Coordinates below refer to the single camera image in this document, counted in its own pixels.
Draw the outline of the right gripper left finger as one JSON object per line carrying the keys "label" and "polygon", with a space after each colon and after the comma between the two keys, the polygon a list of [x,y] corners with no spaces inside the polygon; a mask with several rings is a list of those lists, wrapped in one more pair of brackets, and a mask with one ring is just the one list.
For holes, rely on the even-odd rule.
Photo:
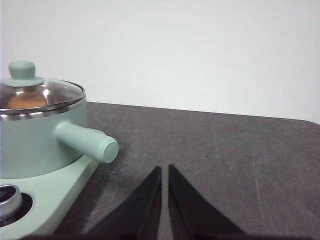
{"label": "right gripper left finger", "polygon": [[91,240],[155,240],[162,209],[162,169],[156,166],[132,194],[86,234]]}

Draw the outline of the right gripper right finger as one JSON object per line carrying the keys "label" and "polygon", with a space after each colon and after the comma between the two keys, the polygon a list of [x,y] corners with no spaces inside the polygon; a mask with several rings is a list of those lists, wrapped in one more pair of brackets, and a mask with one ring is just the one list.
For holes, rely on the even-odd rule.
{"label": "right gripper right finger", "polygon": [[175,240],[249,240],[206,201],[174,165],[168,167],[168,207]]}

